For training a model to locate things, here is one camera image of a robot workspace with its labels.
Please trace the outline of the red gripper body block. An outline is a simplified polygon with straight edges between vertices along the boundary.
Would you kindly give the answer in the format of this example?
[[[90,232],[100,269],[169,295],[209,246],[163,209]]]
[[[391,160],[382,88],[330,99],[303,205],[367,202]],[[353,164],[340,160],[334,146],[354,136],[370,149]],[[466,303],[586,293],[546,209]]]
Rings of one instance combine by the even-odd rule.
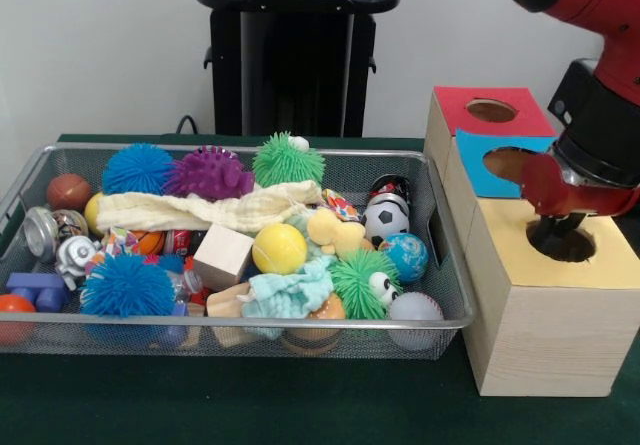
[[[639,201],[639,188],[622,189],[568,181],[567,172],[549,154],[534,154],[522,167],[521,196],[540,216],[564,217],[571,213],[617,216]]]

